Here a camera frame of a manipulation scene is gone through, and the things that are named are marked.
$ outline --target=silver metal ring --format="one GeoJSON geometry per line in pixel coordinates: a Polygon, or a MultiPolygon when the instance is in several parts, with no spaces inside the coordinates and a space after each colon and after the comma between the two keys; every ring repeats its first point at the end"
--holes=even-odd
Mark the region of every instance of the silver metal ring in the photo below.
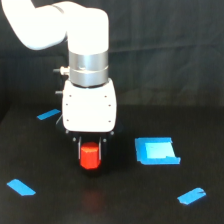
{"type": "Polygon", "coordinates": [[[73,84],[90,87],[108,82],[108,67],[96,72],[80,72],[70,68],[69,79],[73,84]]]}
{"type": "Polygon", "coordinates": [[[69,67],[73,70],[101,71],[107,66],[108,51],[92,55],[79,55],[69,51],[69,67]]]}

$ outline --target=blue tape strip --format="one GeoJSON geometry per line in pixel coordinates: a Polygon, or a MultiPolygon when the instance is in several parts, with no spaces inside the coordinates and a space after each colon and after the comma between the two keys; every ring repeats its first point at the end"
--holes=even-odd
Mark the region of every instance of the blue tape strip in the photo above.
{"type": "Polygon", "coordinates": [[[181,158],[164,156],[164,158],[148,158],[146,143],[172,143],[171,138],[138,138],[135,139],[137,161],[144,165],[180,164],[181,158]]]}
{"type": "Polygon", "coordinates": [[[11,187],[14,191],[19,193],[21,196],[34,195],[36,193],[31,188],[27,187],[24,183],[17,179],[10,181],[9,183],[7,183],[7,185],[11,187]]]}
{"type": "Polygon", "coordinates": [[[180,203],[189,205],[192,202],[204,197],[206,193],[204,192],[203,189],[201,188],[195,188],[194,190],[178,197],[177,199],[179,200],[180,203]]]}
{"type": "Polygon", "coordinates": [[[173,143],[172,139],[170,137],[166,137],[166,138],[138,138],[139,141],[143,141],[144,143],[173,143]]]}
{"type": "Polygon", "coordinates": [[[51,116],[53,116],[55,114],[58,114],[60,112],[61,112],[60,110],[54,109],[54,110],[51,110],[51,111],[49,111],[47,113],[44,113],[44,114],[41,114],[41,115],[37,116],[37,118],[40,119],[40,120],[44,120],[44,119],[46,119],[48,117],[51,117],[51,116]]]}
{"type": "Polygon", "coordinates": [[[178,165],[180,161],[181,158],[178,157],[166,157],[164,159],[143,159],[141,163],[144,165],[178,165]]]}

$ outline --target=black table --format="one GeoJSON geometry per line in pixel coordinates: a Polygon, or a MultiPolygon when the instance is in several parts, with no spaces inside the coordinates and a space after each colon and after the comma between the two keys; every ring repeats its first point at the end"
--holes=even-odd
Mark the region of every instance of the black table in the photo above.
{"type": "Polygon", "coordinates": [[[81,171],[71,139],[55,128],[59,114],[36,118],[51,109],[14,105],[0,124],[0,223],[223,222],[224,109],[119,106],[125,129],[98,176],[81,171]],[[138,137],[171,137],[181,164],[138,163],[138,137]],[[13,179],[36,194],[20,196],[6,185],[13,179]],[[180,204],[177,197],[196,187],[207,196],[180,204]]]}

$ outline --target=red object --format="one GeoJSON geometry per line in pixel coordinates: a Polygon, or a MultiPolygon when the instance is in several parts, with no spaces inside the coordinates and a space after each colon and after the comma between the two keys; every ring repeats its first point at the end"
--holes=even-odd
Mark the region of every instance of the red object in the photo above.
{"type": "Polygon", "coordinates": [[[99,145],[95,142],[84,143],[81,146],[80,165],[89,170],[96,169],[100,165],[99,145]]]}

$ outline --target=black surface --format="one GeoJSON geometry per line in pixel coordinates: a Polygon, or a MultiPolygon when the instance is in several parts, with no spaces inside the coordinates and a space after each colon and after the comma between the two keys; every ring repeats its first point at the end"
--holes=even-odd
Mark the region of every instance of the black surface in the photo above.
{"type": "Polygon", "coordinates": [[[55,128],[60,115],[36,118],[51,109],[12,106],[0,126],[0,223],[223,222],[224,109],[119,107],[126,130],[112,143],[110,170],[98,177],[81,172],[73,144],[55,128]],[[181,165],[137,163],[137,137],[172,137],[181,165]],[[15,178],[36,195],[7,187],[15,178]],[[196,187],[207,197],[178,202],[196,187]]]}
{"type": "MultiPolygon", "coordinates": [[[[61,0],[32,2],[41,7],[61,0]]],[[[224,106],[223,0],[74,2],[109,16],[109,75],[119,104],[224,106]]],[[[10,101],[57,103],[52,70],[68,66],[67,42],[41,51],[26,48],[1,6],[0,24],[0,64],[10,101]]]]}

